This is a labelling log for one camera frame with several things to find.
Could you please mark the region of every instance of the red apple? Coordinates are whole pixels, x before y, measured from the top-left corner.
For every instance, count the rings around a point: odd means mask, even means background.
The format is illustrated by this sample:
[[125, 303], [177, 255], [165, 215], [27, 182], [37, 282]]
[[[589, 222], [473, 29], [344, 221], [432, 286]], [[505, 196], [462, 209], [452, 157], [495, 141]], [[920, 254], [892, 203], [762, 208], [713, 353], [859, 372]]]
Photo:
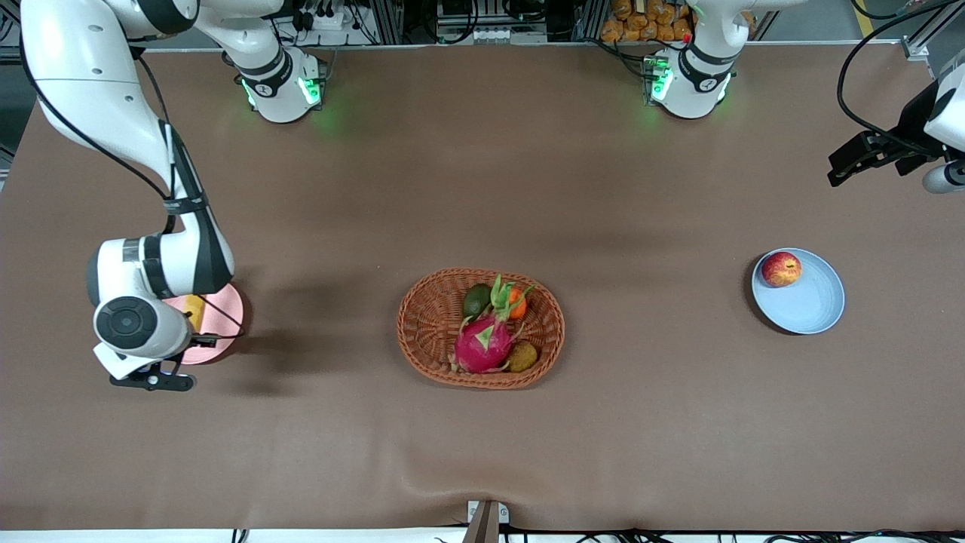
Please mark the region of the red apple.
[[760, 267], [764, 280], [772, 287], [786, 287], [801, 278], [801, 261], [787, 251], [772, 254]]

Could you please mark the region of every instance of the brown woven basket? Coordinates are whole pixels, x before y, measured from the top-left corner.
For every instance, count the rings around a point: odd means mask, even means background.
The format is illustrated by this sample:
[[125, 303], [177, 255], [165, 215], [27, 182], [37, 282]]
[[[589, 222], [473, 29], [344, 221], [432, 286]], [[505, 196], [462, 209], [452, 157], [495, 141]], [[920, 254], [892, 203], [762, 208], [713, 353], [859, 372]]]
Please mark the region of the brown woven basket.
[[[496, 271], [448, 268], [415, 284], [402, 299], [397, 333], [402, 353], [419, 373], [456, 386], [509, 390], [529, 386], [553, 367], [563, 347], [564, 322], [560, 305], [546, 287], [515, 273], [503, 273], [520, 288], [536, 288], [526, 296], [521, 339], [532, 343], [539, 353], [537, 363], [522, 373], [456, 373], [450, 368], [449, 353], [462, 321], [462, 299], [473, 285], [491, 285]], [[510, 321], [510, 330], [518, 324]]]

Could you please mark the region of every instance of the blue plate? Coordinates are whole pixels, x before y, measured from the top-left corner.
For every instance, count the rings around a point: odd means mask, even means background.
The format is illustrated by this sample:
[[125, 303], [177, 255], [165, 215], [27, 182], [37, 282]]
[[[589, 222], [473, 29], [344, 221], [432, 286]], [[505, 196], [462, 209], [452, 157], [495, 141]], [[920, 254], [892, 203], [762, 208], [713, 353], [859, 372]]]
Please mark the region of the blue plate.
[[[780, 251], [801, 261], [801, 278], [786, 287], [772, 287], [764, 281], [760, 269], [767, 257]], [[844, 313], [844, 285], [838, 273], [823, 258], [804, 249], [775, 249], [760, 257], [751, 278], [751, 291], [771, 322], [794, 333], [821, 333]]]

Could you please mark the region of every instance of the packaged bread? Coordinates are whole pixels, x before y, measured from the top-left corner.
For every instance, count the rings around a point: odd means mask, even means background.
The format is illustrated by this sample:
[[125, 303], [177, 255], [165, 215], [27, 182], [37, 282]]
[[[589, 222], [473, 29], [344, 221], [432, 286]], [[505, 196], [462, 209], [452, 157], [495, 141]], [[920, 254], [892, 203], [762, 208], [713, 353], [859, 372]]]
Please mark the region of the packaged bread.
[[674, 6], [665, 4], [663, 0], [649, 0], [647, 5], [647, 18], [656, 21], [657, 24], [670, 24], [674, 20], [676, 9]]
[[626, 20], [633, 15], [633, 5], [630, 0], [613, 0], [610, 5], [613, 8], [613, 15], [619, 20]]
[[623, 35], [623, 23], [616, 19], [608, 19], [603, 23], [600, 39], [607, 43], [619, 42]]
[[747, 33], [751, 38], [753, 38], [754, 33], [758, 30], [757, 18], [754, 17], [754, 14], [752, 14], [751, 12], [741, 12], [740, 14], [744, 15], [744, 19], [747, 20], [747, 26], [748, 26]]
[[639, 42], [640, 41], [640, 31], [630, 30], [630, 27], [623, 29], [623, 42]]
[[647, 23], [647, 27], [640, 31], [641, 40], [653, 40], [657, 37], [657, 23], [651, 21]]
[[626, 20], [627, 30], [636, 30], [640, 32], [641, 30], [647, 28], [647, 16], [644, 14], [633, 14]]
[[657, 40], [661, 42], [672, 42], [674, 40], [674, 28], [669, 24], [658, 24]]
[[674, 29], [674, 40], [678, 42], [690, 34], [690, 23], [687, 22], [687, 19], [677, 19], [674, 21], [672, 28]]

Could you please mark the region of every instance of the black cable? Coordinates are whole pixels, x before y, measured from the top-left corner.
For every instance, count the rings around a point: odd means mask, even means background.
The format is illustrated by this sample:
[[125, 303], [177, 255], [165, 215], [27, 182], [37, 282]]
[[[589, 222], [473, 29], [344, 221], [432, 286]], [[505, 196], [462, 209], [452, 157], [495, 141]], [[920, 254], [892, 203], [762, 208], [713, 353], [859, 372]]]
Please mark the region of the black cable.
[[859, 14], [864, 15], [865, 17], [867, 17], [867, 18], [869, 18], [869, 19], [887, 20], [887, 19], [893, 19], [893, 18], [897, 17], [897, 16], [900, 14], [900, 12], [895, 12], [895, 13], [893, 13], [893, 14], [887, 14], [887, 15], [883, 15], [883, 14], [872, 14], [872, 13], [869, 13], [868, 10], [866, 10], [865, 8], [862, 8], [862, 7], [861, 7], [861, 4], [858, 4], [858, 0], [851, 0], [851, 5], [854, 6], [854, 11], [858, 12]]
[[4, 31], [3, 36], [0, 37], [0, 42], [2, 42], [2, 41], [5, 40], [5, 39], [10, 35], [10, 33], [13, 31], [15, 23], [14, 23], [14, 20], [13, 20], [13, 19], [7, 17], [5, 14], [0, 14], [0, 16], [3, 17], [3, 19], [0, 20], [0, 29], [3, 29], [3, 27], [4, 27], [8, 22], [10, 22], [10, 26], [7, 27], [7, 30], [6, 30], [6, 31]]
[[850, 119], [851, 119], [852, 121], [854, 121], [855, 123], [858, 123], [858, 124], [861, 125], [862, 127], [865, 127], [866, 129], [869, 129], [869, 130], [875, 132], [876, 134], [878, 134], [878, 135], [881, 136], [882, 138], [887, 139], [887, 140], [891, 141], [892, 143], [896, 143], [897, 145], [900, 145], [900, 146], [908, 149], [909, 151], [912, 151], [912, 152], [917, 153], [917, 154], [919, 154], [919, 155], [923, 155], [923, 156], [925, 156], [925, 157], [930, 157], [930, 156], [931, 156], [930, 151], [929, 151], [928, 149], [926, 149], [925, 147], [922, 147], [921, 145], [918, 145], [917, 143], [908, 141], [908, 140], [906, 140], [906, 139], [904, 139], [904, 138], [901, 138], [901, 137], [895, 136], [895, 135], [893, 135], [893, 134], [890, 134], [890, 133], [888, 133], [886, 130], [884, 130], [884, 129], [876, 126], [876, 125], [873, 125], [873, 124], [870, 123], [869, 121], [866, 121], [866, 120], [862, 119], [861, 117], [859, 117], [855, 112], [851, 111], [851, 108], [848, 107], [846, 103], [844, 103], [844, 79], [845, 79], [845, 77], [847, 76], [847, 69], [848, 69], [848, 67], [851, 66], [851, 61], [854, 60], [854, 57], [858, 54], [858, 51], [860, 51], [860, 50], [862, 49], [862, 47], [864, 47], [865, 45], [867, 45], [868, 42], [870, 42], [871, 40], [873, 40], [873, 39], [875, 39], [876, 37], [878, 37], [879, 35], [881, 35], [881, 33], [887, 31], [887, 30], [890, 29], [890, 28], [895, 27], [896, 25], [901, 24], [902, 22], [904, 22], [904, 21], [906, 21], [906, 20], [909, 20], [909, 19], [911, 19], [911, 18], [917, 17], [917, 16], [922, 15], [922, 14], [926, 14], [926, 13], [928, 13], [928, 12], [934, 12], [935, 10], [941, 10], [942, 8], [944, 8], [944, 7], [946, 7], [946, 6], [949, 6], [949, 5], [951, 5], [951, 4], [954, 4], [955, 2], [958, 2], [958, 0], [942, 0], [942, 1], [940, 1], [940, 2], [936, 2], [935, 4], [932, 4], [932, 5], [930, 5], [930, 6], [927, 6], [927, 7], [925, 7], [925, 8], [921, 8], [921, 9], [919, 9], [919, 10], [917, 10], [917, 11], [911, 13], [911, 14], [904, 14], [904, 15], [902, 15], [902, 16], [895, 17], [895, 18], [889, 20], [888, 22], [886, 22], [885, 24], [883, 24], [883, 25], [879, 26], [878, 28], [874, 29], [873, 31], [871, 31], [870, 34], [868, 34], [868, 35], [865, 36], [860, 42], [858, 42], [858, 44], [855, 45], [853, 49], [851, 49], [851, 52], [848, 53], [847, 58], [844, 59], [844, 64], [841, 65], [841, 72], [838, 74], [838, 106], [841, 107], [841, 111], [843, 111], [844, 114], [848, 116], [848, 118], [850, 118]]
[[248, 540], [247, 529], [233, 529], [232, 530], [232, 543], [245, 543]]
[[144, 60], [144, 55], [137, 57], [137, 62], [141, 63], [144, 67], [144, 72], [148, 75], [148, 79], [151, 81], [151, 86], [154, 88], [154, 94], [157, 96], [158, 103], [161, 104], [161, 113], [164, 114], [164, 122], [171, 124], [171, 118], [168, 117], [168, 107], [164, 105], [164, 97], [161, 96], [161, 88], [157, 86], [157, 79], [154, 79], [154, 72], [151, 71], [151, 67], [148, 66], [148, 61]]
[[503, 12], [505, 12], [510, 17], [518, 20], [519, 22], [536, 22], [546, 17], [545, 4], [543, 4], [543, 9], [539, 10], [538, 12], [521, 14], [521, 13], [514, 12], [510, 8], [510, 0], [503, 0]]
[[473, 0], [471, 8], [469, 9], [469, 13], [466, 14], [465, 30], [462, 32], [461, 35], [459, 35], [458, 38], [456, 38], [455, 40], [452, 40], [451, 42], [449, 40], [446, 40], [445, 38], [440, 38], [431, 28], [429, 28], [429, 23], [431, 21], [438, 20], [438, 15], [436, 13], [432, 13], [429, 16], [427, 16], [427, 11], [428, 11], [427, 8], [431, 8], [431, 6], [434, 4], [435, 1], [437, 0], [423, 0], [423, 4], [422, 4], [423, 29], [426, 31], [426, 34], [428, 34], [428, 36], [435, 43], [439, 43], [442, 45], [453, 45], [456, 43], [463, 42], [465, 39], [473, 35], [473, 32], [475, 32], [476, 30], [476, 25], [478, 25], [480, 21], [479, 0]]
[[198, 298], [200, 298], [206, 305], [210, 305], [211, 308], [214, 309], [215, 311], [217, 311], [218, 313], [221, 313], [222, 315], [224, 315], [224, 317], [225, 317], [226, 319], [228, 319], [229, 321], [231, 321], [232, 323], [234, 323], [235, 326], [238, 327], [238, 332], [236, 332], [234, 335], [205, 334], [207, 337], [213, 337], [213, 338], [216, 338], [216, 339], [237, 339], [238, 337], [242, 337], [242, 336], [244, 336], [246, 333], [248, 333], [247, 330], [244, 329], [244, 326], [238, 321], [238, 319], [236, 319], [235, 317], [232, 317], [231, 315], [229, 315], [227, 311], [225, 311], [224, 309], [218, 307], [217, 305], [215, 305], [215, 304], [212, 303], [210, 300], [208, 300], [207, 298], [205, 298], [204, 296], [202, 296], [202, 295], [200, 295], [200, 294], [195, 295], [195, 296], [197, 296]]
[[[23, 35], [20, 36], [20, 50], [21, 51], [26, 50], [23, 47]], [[27, 62], [26, 54], [23, 55], [23, 71], [27, 75], [27, 81], [30, 83], [30, 86], [32, 86], [34, 90], [37, 91], [38, 98], [41, 99], [43, 104], [47, 107], [47, 110], [53, 113], [54, 117], [56, 117], [58, 121], [60, 121], [68, 129], [72, 130], [75, 134], [77, 134], [78, 137], [80, 137], [80, 139], [84, 140], [88, 145], [104, 153], [108, 158], [120, 164], [121, 167], [123, 167], [125, 170], [137, 176], [141, 181], [143, 181], [148, 186], [150, 186], [154, 192], [157, 192], [157, 195], [160, 196], [162, 199], [167, 200], [170, 198], [167, 194], [164, 193], [163, 190], [161, 190], [161, 188], [154, 181], [151, 181], [151, 179], [149, 179], [148, 176], [138, 171], [136, 168], [134, 168], [134, 166], [131, 166], [126, 160], [123, 160], [117, 155], [104, 149], [102, 145], [100, 145], [99, 143], [91, 139], [91, 136], [80, 131], [80, 129], [78, 129], [72, 122], [68, 121], [67, 118], [64, 117], [64, 115], [61, 114], [61, 112], [58, 111], [57, 108], [53, 106], [53, 104], [50, 103], [50, 100], [48, 100], [47, 96], [43, 93], [43, 89], [41, 89], [41, 86], [37, 84], [37, 79], [34, 78], [34, 74], [30, 71], [30, 64]]]
[[[168, 117], [168, 107], [167, 105], [164, 104], [164, 96], [161, 95], [161, 88], [157, 85], [157, 79], [154, 78], [154, 72], [151, 71], [151, 67], [148, 66], [148, 61], [144, 60], [144, 54], [143, 54], [144, 51], [141, 51], [141, 53], [142, 54], [137, 56], [137, 61], [141, 63], [141, 66], [144, 68], [144, 72], [148, 75], [148, 79], [151, 81], [151, 86], [154, 89], [154, 95], [157, 96], [157, 102], [161, 104], [161, 111], [164, 113], [164, 122], [170, 125], [171, 118]], [[174, 184], [176, 174], [177, 174], [177, 171], [176, 171], [175, 165], [172, 163], [171, 164], [172, 185]], [[169, 198], [174, 198], [174, 194], [172, 193], [171, 196], [169, 196]], [[170, 234], [174, 232], [175, 225], [177, 223], [178, 223], [178, 218], [172, 214], [168, 214], [168, 217], [167, 219], [165, 219], [165, 222], [164, 222], [164, 229], [161, 230], [161, 234]]]
[[578, 42], [595, 43], [599, 48], [601, 48], [601, 49], [603, 49], [604, 51], [610, 53], [611, 55], [619, 58], [620, 61], [623, 63], [623, 66], [624, 66], [630, 73], [633, 73], [634, 75], [636, 75], [637, 77], [640, 77], [640, 78], [642, 78], [642, 79], [655, 79], [655, 77], [652, 77], [652, 76], [649, 76], [649, 75], [645, 75], [645, 74], [637, 71], [637, 69], [634, 68], [633, 65], [630, 64], [630, 62], [643, 62], [643, 61], [644, 61], [644, 57], [638, 56], [638, 55], [628, 55], [628, 54], [620, 51], [620, 49], [619, 49], [619, 47], [617, 46], [616, 43], [613, 43], [613, 46], [611, 47], [610, 45], [607, 45], [605, 42], [602, 42], [602, 41], [600, 41], [600, 40], [598, 40], [598, 39], [596, 39], [596, 38], [580, 38], [580, 39], [578, 40]]
[[4, 6], [3, 4], [0, 4], [0, 10], [3, 10], [3, 13], [7, 14], [7, 17], [16, 21], [17, 26], [22, 26], [20, 25], [20, 17], [14, 15], [14, 12], [8, 10], [6, 6]]
[[345, 5], [348, 6], [348, 10], [355, 17], [355, 20], [359, 23], [359, 30], [362, 32], [362, 36], [365, 36], [366, 40], [372, 45], [378, 45], [378, 40], [375, 39], [372, 31], [369, 30], [369, 25], [365, 23], [365, 19], [362, 17], [362, 10], [359, 9], [358, 4], [354, 0], [347, 0]]
[[620, 51], [620, 48], [617, 46], [616, 42], [613, 42], [613, 48], [615, 51], [617, 51], [617, 56], [620, 58], [620, 62], [623, 63], [623, 67], [626, 68], [627, 71], [633, 73], [641, 79], [647, 79], [647, 77], [641, 71], [638, 71], [636, 68], [634, 68], [633, 65], [630, 64], [630, 61], [623, 56], [623, 53]]

